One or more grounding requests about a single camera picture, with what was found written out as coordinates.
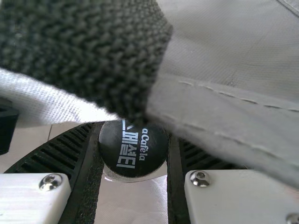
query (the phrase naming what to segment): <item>white surface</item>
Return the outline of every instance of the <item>white surface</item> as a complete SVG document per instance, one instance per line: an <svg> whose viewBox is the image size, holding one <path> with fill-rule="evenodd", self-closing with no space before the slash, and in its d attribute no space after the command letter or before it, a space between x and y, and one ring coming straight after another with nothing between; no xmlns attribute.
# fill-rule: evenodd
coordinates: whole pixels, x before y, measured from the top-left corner
<svg viewBox="0 0 299 224"><path fill-rule="evenodd" d="M185 194L192 224L284 224L299 212L299 191L251 170L208 170L212 184Z"/></svg>
<svg viewBox="0 0 299 224"><path fill-rule="evenodd" d="M9 152L0 155L0 174L4 173L15 162L47 142L51 125L16 128L10 143Z"/></svg>
<svg viewBox="0 0 299 224"><path fill-rule="evenodd" d="M41 191L39 182L48 174L0 175L1 224L56 224L71 193L65 174L62 184Z"/></svg>
<svg viewBox="0 0 299 224"><path fill-rule="evenodd" d="M136 182L102 178L94 224L168 224L167 176Z"/></svg>
<svg viewBox="0 0 299 224"><path fill-rule="evenodd" d="M51 127L50 135L49 135L49 140L57 137L58 135L79 126L79 123L76 122L64 122L61 124L53 124Z"/></svg>

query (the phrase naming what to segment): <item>black plastic part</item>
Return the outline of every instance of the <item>black plastic part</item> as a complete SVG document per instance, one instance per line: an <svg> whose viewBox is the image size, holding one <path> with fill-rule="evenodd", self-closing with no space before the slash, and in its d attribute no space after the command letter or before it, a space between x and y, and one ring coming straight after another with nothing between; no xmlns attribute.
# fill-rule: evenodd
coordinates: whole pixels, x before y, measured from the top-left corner
<svg viewBox="0 0 299 224"><path fill-rule="evenodd" d="M183 175L179 142L175 137L171 138L167 159L167 199L168 199L168 223L190 224L185 190L185 176Z"/></svg>
<svg viewBox="0 0 299 224"><path fill-rule="evenodd" d="M182 139L179 141L179 150L184 177L189 171L198 169L246 169L244 166L235 165L211 156L203 149Z"/></svg>
<svg viewBox="0 0 299 224"><path fill-rule="evenodd" d="M73 128L41 145L5 173L63 173L71 189L77 180L94 124Z"/></svg>
<svg viewBox="0 0 299 224"><path fill-rule="evenodd" d="M99 141L104 163L125 177L141 177L154 172L168 154L169 136L154 124L136 127L125 120L107 121Z"/></svg>
<svg viewBox="0 0 299 224"><path fill-rule="evenodd" d="M104 167L99 153L103 122L92 130L85 158L59 224L93 224Z"/></svg>
<svg viewBox="0 0 299 224"><path fill-rule="evenodd" d="M9 151L19 112L8 105L0 105L0 155Z"/></svg>

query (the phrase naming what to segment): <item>white fabric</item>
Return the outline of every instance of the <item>white fabric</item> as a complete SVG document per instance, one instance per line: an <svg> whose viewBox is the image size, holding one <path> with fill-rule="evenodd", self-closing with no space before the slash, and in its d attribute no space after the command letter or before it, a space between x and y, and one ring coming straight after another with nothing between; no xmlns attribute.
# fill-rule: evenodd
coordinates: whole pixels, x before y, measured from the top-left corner
<svg viewBox="0 0 299 224"><path fill-rule="evenodd" d="M19 127L118 119L95 103L4 69L0 69L0 98L12 101L19 110Z"/></svg>

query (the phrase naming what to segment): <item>seam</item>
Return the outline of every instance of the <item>seam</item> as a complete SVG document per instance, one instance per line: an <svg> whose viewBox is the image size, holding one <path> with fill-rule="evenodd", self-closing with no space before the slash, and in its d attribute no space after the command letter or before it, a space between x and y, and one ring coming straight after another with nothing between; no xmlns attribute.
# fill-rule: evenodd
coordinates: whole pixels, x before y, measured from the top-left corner
<svg viewBox="0 0 299 224"><path fill-rule="evenodd" d="M166 119L170 119L174 124L179 124L181 122L179 122L177 119L175 119L174 117L172 116L169 116L169 114L163 114L163 113L159 113L156 111L156 113L160 114L162 117L165 117ZM263 146L257 146L257 145L253 145L253 144L249 144L243 140L240 140L240 139L236 139L236 138L232 138L228 135L225 135L221 132L211 132L203 127L200 127L200 126L196 126L194 124L187 124L187 123L181 123L182 126L186 126L186 127L190 127L190 128L195 128L196 130L198 131L201 131L201 132L206 132L206 133L209 133L209 134L212 134L214 136L218 136L218 137L221 137L221 138L224 138L224 139L227 139L227 140L230 140L230 141L233 141L237 144L240 144L240 145L243 145L243 146L246 146L248 147L249 149L251 149L252 151L256 150L260 153L263 153L264 155L268 156L268 157L272 157L276 160L280 160L286 164L288 164L289 166L291 167L294 167L296 170L299 171L299 165L298 164L294 164L294 163L290 163L288 162L287 160L285 160L284 158L270 152L266 147L263 147Z"/></svg>
<svg viewBox="0 0 299 224"><path fill-rule="evenodd" d="M297 8L295 8L293 5L291 5L289 2L287 2L286 0L282 0L285 2L285 4L287 4L288 6L290 6L292 9L296 10L297 12L299 12L299 10Z"/></svg>
<svg viewBox="0 0 299 224"><path fill-rule="evenodd" d="M239 98L239 97L236 97L236 96L234 96L234 95L232 95L230 93L226 93L226 92L222 92L222 91L217 91L217 90L212 89L211 87L207 87L207 86L204 86L204 85L199 85L199 87L203 87L205 89L208 89L209 91L213 91L215 93L221 94L221 95L226 96L226 97L236 98L236 99L242 100L242 101L247 102L247 103L251 103L251 104L255 104L255 105L260 105L260 106L267 107L267 108L272 108L272 109L286 110L286 111L291 111L291 112L299 112L299 109L296 109L296 108L283 108L283 107L280 107L280 106L277 106L277 105L260 104L260 103L254 101L254 100L245 99L245 98Z"/></svg>

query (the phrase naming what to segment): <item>ribbed rubber pad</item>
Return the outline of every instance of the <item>ribbed rubber pad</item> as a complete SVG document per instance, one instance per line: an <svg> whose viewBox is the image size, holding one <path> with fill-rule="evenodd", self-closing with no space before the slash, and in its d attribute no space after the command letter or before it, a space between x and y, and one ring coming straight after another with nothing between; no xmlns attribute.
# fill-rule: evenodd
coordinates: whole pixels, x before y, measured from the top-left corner
<svg viewBox="0 0 299 224"><path fill-rule="evenodd" d="M179 141L179 148L184 176L190 170L196 169L245 169L245 167L238 166L211 156L201 148L185 140Z"/></svg>
<svg viewBox="0 0 299 224"><path fill-rule="evenodd" d="M73 128L41 145L5 173L64 173L73 189L93 129L94 123Z"/></svg>

